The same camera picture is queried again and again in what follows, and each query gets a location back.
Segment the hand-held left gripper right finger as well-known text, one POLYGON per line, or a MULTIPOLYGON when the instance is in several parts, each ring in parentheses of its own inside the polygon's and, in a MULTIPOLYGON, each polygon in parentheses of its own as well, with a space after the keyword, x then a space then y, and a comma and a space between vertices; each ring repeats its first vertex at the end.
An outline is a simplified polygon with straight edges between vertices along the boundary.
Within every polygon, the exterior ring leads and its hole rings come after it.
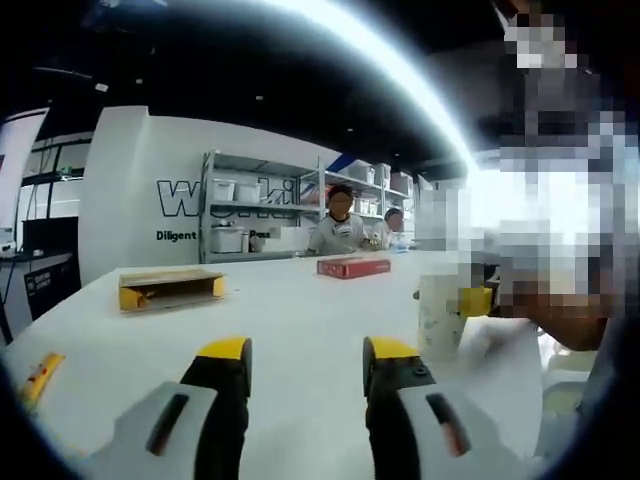
POLYGON ((363 340, 365 426, 376 479, 527 479, 495 422, 438 383, 418 351, 390 337, 363 340))

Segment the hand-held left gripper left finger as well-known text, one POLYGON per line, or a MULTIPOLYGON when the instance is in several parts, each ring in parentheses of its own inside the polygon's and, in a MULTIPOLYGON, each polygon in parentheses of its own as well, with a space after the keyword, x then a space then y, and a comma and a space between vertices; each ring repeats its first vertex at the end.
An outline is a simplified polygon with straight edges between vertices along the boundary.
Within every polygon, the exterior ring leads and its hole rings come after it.
POLYGON ((114 423, 99 479, 237 479, 249 424, 252 342, 214 341, 114 423))

